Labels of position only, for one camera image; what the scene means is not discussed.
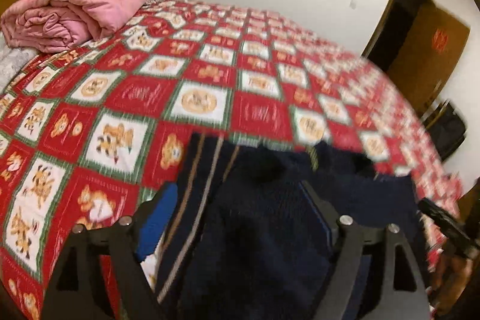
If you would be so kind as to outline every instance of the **doorway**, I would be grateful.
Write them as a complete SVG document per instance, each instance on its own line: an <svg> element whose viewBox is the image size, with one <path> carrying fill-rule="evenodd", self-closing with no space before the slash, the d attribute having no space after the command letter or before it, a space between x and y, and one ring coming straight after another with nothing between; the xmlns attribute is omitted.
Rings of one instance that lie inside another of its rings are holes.
<svg viewBox="0 0 480 320"><path fill-rule="evenodd" d="M423 4L433 0L389 0L362 56L388 72Z"/></svg>
<svg viewBox="0 0 480 320"><path fill-rule="evenodd" d="M452 74L469 32L433 0L389 0L363 56L422 116Z"/></svg>

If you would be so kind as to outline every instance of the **bed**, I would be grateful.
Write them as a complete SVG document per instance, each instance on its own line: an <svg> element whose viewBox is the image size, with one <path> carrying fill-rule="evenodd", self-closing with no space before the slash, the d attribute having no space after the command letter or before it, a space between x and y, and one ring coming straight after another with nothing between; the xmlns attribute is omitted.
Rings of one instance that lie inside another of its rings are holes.
<svg viewBox="0 0 480 320"><path fill-rule="evenodd" d="M38 55L0 95L1 275L27 318L39 319L71 227L132 214L176 178L193 131L363 151L457 213L459 181L375 65L275 12L148 5L109 38ZM425 228L434 265L442 236L428 219ZM151 283L155 261L144 264ZM107 260L103 271L119 311Z"/></svg>

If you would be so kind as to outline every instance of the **pink folded blanket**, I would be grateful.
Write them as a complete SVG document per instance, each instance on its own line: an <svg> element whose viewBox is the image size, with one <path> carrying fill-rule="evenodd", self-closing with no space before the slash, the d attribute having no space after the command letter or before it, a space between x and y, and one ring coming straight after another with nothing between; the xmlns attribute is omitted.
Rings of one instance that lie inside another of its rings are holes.
<svg viewBox="0 0 480 320"><path fill-rule="evenodd" d="M42 52L75 48L92 37L120 29L146 0L19 0L1 16L11 47L31 46Z"/></svg>

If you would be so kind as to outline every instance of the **blue object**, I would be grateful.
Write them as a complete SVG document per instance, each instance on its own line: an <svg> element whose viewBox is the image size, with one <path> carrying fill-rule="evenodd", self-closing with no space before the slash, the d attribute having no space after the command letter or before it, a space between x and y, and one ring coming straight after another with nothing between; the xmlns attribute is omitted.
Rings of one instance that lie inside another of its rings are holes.
<svg viewBox="0 0 480 320"><path fill-rule="evenodd" d="M137 250L135 251L139 262L143 262L148 255L154 253L176 205L177 185L170 183L139 229Z"/></svg>

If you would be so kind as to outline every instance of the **metal screw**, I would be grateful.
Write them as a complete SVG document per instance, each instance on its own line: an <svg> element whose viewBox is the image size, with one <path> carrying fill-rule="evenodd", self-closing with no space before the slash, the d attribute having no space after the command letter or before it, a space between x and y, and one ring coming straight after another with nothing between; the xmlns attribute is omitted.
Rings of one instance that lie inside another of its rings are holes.
<svg viewBox="0 0 480 320"><path fill-rule="evenodd" d="M80 232L83 232L83 229L85 227L82 225L82 224L75 224L73 226L73 228L71 229L71 231L74 233L74 234L79 234Z"/></svg>
<svg viewBox="0 0 480 320"><path fill-rule="evenodd" d="M121 216L120 217L120 220L118 221L118 223L121 225L121 226L129 226L131 224L131 217L130 216Z"/></svg>
<svg viewBox="0 0 480 320"><path fill-rule="evenodd" d="M340 223L344 226L351 226L351 224L353 224L353 219L346 214L344 214L343 216L340 216L339 220L340 220Z"/></svg>
<svg viewBox="0 0 480 320"><path fill-rule="evenodd" d="M393 234L397 234L400 232L400 227L397 224L388 224L388 230Z"/></svg>

